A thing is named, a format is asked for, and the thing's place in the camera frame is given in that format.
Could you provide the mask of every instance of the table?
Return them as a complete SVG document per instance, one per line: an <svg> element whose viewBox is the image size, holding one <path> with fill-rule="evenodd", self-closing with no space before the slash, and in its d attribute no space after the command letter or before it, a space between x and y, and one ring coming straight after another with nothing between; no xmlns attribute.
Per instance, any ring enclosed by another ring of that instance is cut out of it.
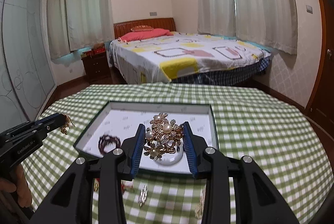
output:
<svg viewBox="0 0 334 224"><path fill-rule="evenodd" d="M257 89L193 84L91 85L52 104L42 118L69 114L76 127L62 135L55 130L43 147L23 162L37 208L48 191L78 156L72 147L107 101L211 104L219 150L241 158L250 155L278 188L300 223L312 218L326 198L333 173L323 146L300 111ZM148 200L139 209L137 197L148 186ZM123 195L131 223L200 223L194 209L205 180L140 175ZM230 180L231 223L235 198ZM97 223L98 194L93 195Z"/></svg>

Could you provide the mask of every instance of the plaid bed skirt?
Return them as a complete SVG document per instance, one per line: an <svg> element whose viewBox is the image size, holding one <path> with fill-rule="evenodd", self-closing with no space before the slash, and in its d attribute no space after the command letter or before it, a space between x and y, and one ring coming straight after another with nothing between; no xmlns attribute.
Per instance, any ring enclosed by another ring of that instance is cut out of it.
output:
<svg viewBox="0 0 334 224"><path fill-rule="evenodd" d="M248 80L255 74L264 74L269 65L269 57L258 63L226 71L211 71L173 79L174 84L208 84L234 86Z"/></svg>

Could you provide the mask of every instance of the pearl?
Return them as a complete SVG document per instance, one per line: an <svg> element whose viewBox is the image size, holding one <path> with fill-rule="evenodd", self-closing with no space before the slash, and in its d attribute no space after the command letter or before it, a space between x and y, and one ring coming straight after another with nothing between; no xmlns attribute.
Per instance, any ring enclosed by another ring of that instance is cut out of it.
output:
<svg viewBox="0 0 334 224"><path fill-rule="evenodd" d="M158 151L158 149L157 149L157 148L152 148L152 149L150 150L150 155L151 155L152 157L157 157L157 156L159 155L159 151Z"/></svg>
<svg viewBox="0 0 334 224"><path fill-rule="evenodd" d="M160 123L162 121L162 116L156 115L153 117L155 123Z"/></svg>
<svg viewBox="0 0 334 224"><path fill-rule="evenodd" d="M172 129L173 129L172 125L170 125L170 124L165 124L165 125L162 126L162 131L166 134L171 133Z"/></svg>
<svg viewBox="0 0 334 224"><path fill-rule="evenodd" d="M145 134L147 140L152 140L154 138L154 133L152 131L148 131Z"/></svg>

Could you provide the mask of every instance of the sliding wardrobe door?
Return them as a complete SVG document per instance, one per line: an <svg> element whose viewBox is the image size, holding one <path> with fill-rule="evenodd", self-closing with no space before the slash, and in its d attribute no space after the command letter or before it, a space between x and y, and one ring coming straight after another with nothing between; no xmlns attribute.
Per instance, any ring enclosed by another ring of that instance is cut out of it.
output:
<svg viewBox="0 0 334 224"><path fill-rule="evenodd" d="M40 0L4 0L5 63L22 111L34 120L55 86L41 35Z"/></svg>
<svg viewBox="0 0 334 224"><path fill-rule="evenodd" d="M42 39L40 2L41 0L27 0L28 34L32 58L35 63L37 75L42 84L44 93L48 95L55 86L55 83L47 62Z"/></svg>
<svg viewBox="0 0 334 224"><path fill-rule="evenodd" d="M4 0L0 0L0 16L3 10ZM0 18L0 132L26 122L27 119L17 101L13 88L8 78L6 64L2 52L2 22Z"/></svg>

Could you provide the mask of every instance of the gold jewelry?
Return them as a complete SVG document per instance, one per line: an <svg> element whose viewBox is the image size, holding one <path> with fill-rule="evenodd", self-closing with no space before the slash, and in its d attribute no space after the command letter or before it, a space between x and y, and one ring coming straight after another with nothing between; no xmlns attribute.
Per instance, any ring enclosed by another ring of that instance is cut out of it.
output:
<svg viewBox="0 0 334 224"><path fill-rule="evenodd" d="M70 129L70 123L72 124L73 127L75 127L75 125L69 115L67 114L63 114L63 115L66 116L65 125L61 126L59 130L61 130L61 133L67 135L66 128Z"/></svg>
<svg viewBox="0 0 334 224"><path fill-rule="evenodd" d="M201 219L203 216L204 201L205 201L205 187L202 189L201 196L199 198L199 203L195 207L195 217L197 219Z"/></svg>
<svg viewBox="0 0 334 224"><path fill-rule="evenodd" d="M152 130L146 129L144 155L150 156L151 159L155 157L160 159L164 153L175 153L175 145L181 145L181 138L183 137L183 124L178 126L175 120L169 121L166 119L168 114L160 113L153 117L150 121Z"/></svg>
<svg viewBox="0 0 334 224"><path fill-rule="evenodd" d="M97 192L100 188L100 182L97 179L94 179L94 192Z"/></svg>

